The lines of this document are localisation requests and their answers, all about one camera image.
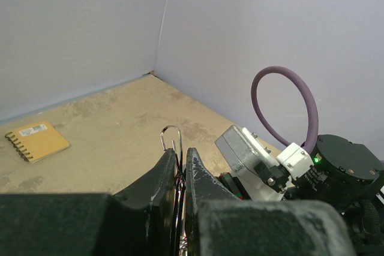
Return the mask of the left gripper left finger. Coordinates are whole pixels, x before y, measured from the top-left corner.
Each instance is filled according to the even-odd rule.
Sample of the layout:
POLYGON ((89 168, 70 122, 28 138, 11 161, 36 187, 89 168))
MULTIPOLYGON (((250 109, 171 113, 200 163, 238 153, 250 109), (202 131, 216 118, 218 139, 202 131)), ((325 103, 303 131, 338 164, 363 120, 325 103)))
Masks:
POLYGON ((175 255, 175 158, 115 195, 2 194, 1 254, 175 255))

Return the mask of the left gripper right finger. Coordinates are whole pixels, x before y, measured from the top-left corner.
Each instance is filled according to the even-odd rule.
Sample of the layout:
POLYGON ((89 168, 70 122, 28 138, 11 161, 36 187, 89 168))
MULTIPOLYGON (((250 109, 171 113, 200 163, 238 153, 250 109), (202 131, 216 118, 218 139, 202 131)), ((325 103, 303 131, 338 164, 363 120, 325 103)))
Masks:
POLYGON ((186 156, 189 255, 355 255, 337 211, 321 201, 241 200, 186 156))

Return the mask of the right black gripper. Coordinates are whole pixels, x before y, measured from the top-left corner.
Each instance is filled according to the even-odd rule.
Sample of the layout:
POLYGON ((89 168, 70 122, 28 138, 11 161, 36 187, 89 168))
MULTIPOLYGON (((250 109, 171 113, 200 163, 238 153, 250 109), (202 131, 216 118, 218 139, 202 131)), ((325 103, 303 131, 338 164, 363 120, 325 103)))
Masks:
MULTIPOLYGON (((219 175, 218 180, 242 200, 280 201, 297 200, 296 188, 288 186, 284 195, 268 188, 261 180, 255 185, 241 180, 234 172, 219 175)), ((383 249, 383 189, 371 200, 354 202, 341 216, 348 226, 349 236, 356 250, 383 249)))

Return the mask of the silver metal keyring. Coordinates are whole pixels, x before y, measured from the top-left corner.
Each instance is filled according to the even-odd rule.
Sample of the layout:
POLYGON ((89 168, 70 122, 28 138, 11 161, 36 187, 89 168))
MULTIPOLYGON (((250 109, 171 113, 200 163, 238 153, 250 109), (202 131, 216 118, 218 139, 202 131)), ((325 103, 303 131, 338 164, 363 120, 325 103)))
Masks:
POLYGON ((185 169, 183 165, 183 147, 181 130, 175 125, 164 127, 160 133, 163 150, 166 151, 165 132, 174 128, 178 133, 179 149, 172 140, 172 149, 175 153, 175 201, 173 205, 172 229, 170 234, 170 255, 188 255, 188 238, 185 231, 185 169))

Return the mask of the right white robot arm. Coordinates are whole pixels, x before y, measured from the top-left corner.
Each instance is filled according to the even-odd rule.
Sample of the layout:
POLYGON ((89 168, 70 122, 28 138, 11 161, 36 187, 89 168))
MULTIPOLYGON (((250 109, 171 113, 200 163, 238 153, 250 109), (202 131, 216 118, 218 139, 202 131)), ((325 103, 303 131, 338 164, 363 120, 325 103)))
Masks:
POLYGON ((324 134, 312 152, 292 143, 273 156, 246 131, 215 144, 230 167, 219 180, 238 198, 323 201, 345 221, 358 255, 383 254, 383 163, 363 144, 324 134))

